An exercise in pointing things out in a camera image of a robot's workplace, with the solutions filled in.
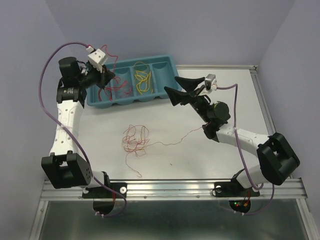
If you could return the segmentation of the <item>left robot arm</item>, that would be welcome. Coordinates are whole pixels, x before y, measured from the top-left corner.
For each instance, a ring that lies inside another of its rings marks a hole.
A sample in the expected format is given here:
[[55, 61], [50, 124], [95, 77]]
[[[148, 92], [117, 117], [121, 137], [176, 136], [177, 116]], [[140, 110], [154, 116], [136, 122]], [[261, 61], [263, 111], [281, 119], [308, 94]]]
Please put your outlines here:
[[82, 69], [75, 57], [62, 58], [58, 64], [61, 78], [56, 93], [57, 117], [50, 115], [57, 127], [52, 148], [41, 159], [41, 167], [55, 189], [94, 188], [100, 197], [106, 197], [111, 193], [109, 176], [92, 170], [78, 136], [87, 88], [96, 85], [103, 89], [115, 74], [105, 66], [96, 69], [90, 62]]

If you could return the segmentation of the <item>aluminium front mounting rail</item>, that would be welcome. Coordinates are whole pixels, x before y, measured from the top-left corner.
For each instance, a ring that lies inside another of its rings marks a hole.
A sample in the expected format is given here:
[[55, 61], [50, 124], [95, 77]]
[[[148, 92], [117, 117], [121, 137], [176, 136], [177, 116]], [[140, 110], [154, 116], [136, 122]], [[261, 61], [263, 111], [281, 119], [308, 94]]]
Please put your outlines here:
[[[237, 200], [237, 197], [216, 197], [212, 190], [217, 186], [216, 179], [205, 180], [128, 180], [126, 181], [126, 199], [136, 201], [210, 201]], [[275, 187], [274, 199], [307, 199], [303, 181], [289, 178]], [[41, 201], [108, 201], [108, 198], [89, 196], [80, 187], [55, 189], [49, 181], [42, 187]]]

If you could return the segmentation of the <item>teal four-compartment tray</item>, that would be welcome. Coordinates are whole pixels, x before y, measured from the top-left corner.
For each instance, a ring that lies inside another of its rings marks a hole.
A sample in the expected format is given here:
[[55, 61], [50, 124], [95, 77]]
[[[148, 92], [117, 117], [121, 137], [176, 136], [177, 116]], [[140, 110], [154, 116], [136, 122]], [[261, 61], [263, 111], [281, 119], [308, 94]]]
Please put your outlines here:
[[90, 107], [103, 109], [155, 98], [167, 99], [164, 87], [182, 89], [175, 81], [178, 71], [170, 55], [121, 60], [106, 66], [114, 71], [115, 79], [103, 89], [93, 86], [87, 90], [86, 103]]

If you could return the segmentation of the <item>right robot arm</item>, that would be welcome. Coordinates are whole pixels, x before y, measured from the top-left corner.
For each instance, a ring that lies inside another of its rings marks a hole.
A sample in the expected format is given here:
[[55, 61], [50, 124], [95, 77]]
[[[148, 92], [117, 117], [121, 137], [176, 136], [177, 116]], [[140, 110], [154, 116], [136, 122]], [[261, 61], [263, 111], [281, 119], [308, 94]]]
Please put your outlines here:
[[226, 103], [212, 103], [209, 98], [213, 91], [222, 90], [214, 74], [201, 78], [176, 76], [174, 79], [183, 90], [164, 87], [171, 104], [191, 105], [205, 122], [202, 129], [208, 139], [238, 149], [243, 169], [230, 180], [229, 189], [233, 194], [242, 195], [248, 189], [259, 191], [265, 183], [280, 186], [300, 166], [298, 156], [281, 133], [258, 134], [228, 122], [237, 114], [230, 114]]

